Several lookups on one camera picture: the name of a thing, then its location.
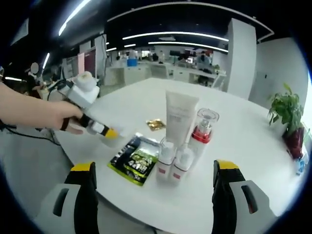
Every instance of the white round table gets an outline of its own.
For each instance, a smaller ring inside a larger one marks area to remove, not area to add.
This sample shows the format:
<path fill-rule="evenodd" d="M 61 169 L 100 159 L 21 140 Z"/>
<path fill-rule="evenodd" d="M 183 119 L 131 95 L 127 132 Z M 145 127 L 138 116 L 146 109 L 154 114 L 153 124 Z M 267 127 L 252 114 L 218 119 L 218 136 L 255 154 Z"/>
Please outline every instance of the white round table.
<path fill-rule="evenodd" d="M 223 159 L 240 167 L 269 197 L 270 208 L 281 215 L 300 185 L 295 168 L 281 139 L 270 129 L 268 110 L 239 97 L 173 80 L 150 78 L 99 98 L 90 114 L 109 125 L 120 121 L 136 127 L 146 137 L 161 140 L 165 130 L 152 132 L 147 120 L 166 122 L 165 90 L 199 97 L 199 108 L 220 114 L 205 156 L 192 173 L 173 187 L 156 179 L 156 170 L 139 187 L 107 164 L 121 148 L 111 149 L 97 136 L 56 132 L 73 164 L 95 161 L 97 191 L 132 217 L 174 234 L 211 233 L 213 214 L 213 162 Z"/>

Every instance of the ceiling light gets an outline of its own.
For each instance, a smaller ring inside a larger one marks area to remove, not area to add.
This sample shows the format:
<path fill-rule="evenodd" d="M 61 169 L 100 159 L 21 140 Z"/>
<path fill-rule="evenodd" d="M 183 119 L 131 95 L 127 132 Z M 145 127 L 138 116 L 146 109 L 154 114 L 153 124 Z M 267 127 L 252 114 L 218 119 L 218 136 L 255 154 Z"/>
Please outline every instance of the ceiling light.
<path fill-rule="evenodd" d="M 106 50 L 106 52 L 110 52 L 110 51 L 113 51 L 113 50 L 116 50 L 116 49 L 117 49 L 117 48 L 114 47 L 114 48 L 111 48 L 111 49 Z"/>
<path fill-rule="evenodd" d="M 6 77 L 5 79 L 10 79 L 10 80 L 15 80 L 15 81 L 22 81 L 22 79 L 17 79 L 17 78 L 13 78 L 13 77 Z"/>
<path fill-rule="evenodd" d="M 202 45 L 202 44 L 196 44 L 196 43 L 188 43 L 188 42 L 175 42 L 175 41 L 154 41 L 154 42 L 149 42 L 149 44 L 178 44 L 178 45 L 193 45 L 193 46 L 199 46 L 199 47 L 206 47 L 206 48 L 211 48 L 214 50 L 219 50 L 223 52 L 228 52 L 228 50 L 224 50 L 218 47 L 214 46 L 209 46 L 209 45 Z"/>
<path fill-rule="evenodd" d="M 82 3 L 80 3 L 78 5 L 78 7 L 76 7 L 76 9 L 70 14 L 70 16 L 67 18 L 67 20 L 65 21 L 65 23 L 62 25 L 62 27 L 59 29 L 58 35 L 60 36 L 62 34 L 62 32 L 64 31 L 64 29 L 66 28 L 66 24 L 68 23 L 68 21 L 70 21 L 88 2 L 90 2 L 91 0 L 83 0 Z"/>
<path fill-rule="evenodd" d="M 123 40 L 126 39 L 131 39 L 131 38 L 138 38 L 138 37 L 144 37 L 144 36 L 152 36 L 152 35 L 164 35 L 164 34 L 183 34 L 183 35 L 193 35 L 193 36 L 201 36 L 201 37 L 207 37 L 207 38 L 214 38 L 218 40 L 223 40 L 223 41 L 229 41 L 226 38 L 220 38 L 217 36 L 209 35 L 209 34 L 203 34 L 203 33 L 190 33 L 190 32 L 158 32 L 158 33 L 143 33 L 143 34 L 138 34 L 134 36 L 129 36 L 122 38 Z"/>
<path fill-rule="evenodd" d="M 124 47 L 136 46 L 136 44 L 125 45 Z"/>
<path fill-rule="evenodd" d="M 44 60 L 42 69 L 44 69 L 44 68 L 45 68 L 45 65 L 47 65 L 47 62 L 48 62 L 49 57 L 50 57 L 50 53 L 48 53 L 47 56 L 45 57 L 45 60 Z"/>

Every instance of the blue container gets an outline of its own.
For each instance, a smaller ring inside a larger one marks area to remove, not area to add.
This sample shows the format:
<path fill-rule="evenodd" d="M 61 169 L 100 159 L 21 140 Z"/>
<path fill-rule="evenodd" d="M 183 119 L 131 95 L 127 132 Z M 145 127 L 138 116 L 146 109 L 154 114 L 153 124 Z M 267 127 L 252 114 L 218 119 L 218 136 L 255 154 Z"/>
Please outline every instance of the blue container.
<path fill-rule="evenodd" d="M 128 67 L 136 67 L 137 66 L 137 59 L 136 58 L 129 58 L 127 60 Z"/>

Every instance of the potted plant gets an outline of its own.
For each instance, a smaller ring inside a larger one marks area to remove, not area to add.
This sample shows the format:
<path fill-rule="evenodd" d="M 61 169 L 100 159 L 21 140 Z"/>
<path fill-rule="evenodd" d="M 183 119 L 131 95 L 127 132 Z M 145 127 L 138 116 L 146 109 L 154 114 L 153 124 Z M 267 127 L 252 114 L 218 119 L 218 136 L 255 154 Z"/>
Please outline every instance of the potted plant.
<path fill-rule="evenodd" d="M 301 123 L 303 107 L 299 104 L 298 94 L 284 83 L 285 94 L 277 93 L 270 97 L 272 104 L 269 109 L 270 125 L 278 120 L 284 124 L 283 139 L 294 158 L 301 157 L 304 128 Z"/>

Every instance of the white cosmetic tube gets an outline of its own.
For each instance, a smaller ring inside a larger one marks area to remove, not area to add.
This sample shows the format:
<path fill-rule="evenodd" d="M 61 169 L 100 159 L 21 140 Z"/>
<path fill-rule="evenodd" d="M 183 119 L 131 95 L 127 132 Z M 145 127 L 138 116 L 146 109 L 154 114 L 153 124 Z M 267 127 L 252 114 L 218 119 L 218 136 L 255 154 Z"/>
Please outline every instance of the white cosmetic tube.
<path fill-rule="evenodd" d="M 176 147 L 185 143 L 199 98 L 166 91 L 167 126 L 166 138 Z"/>

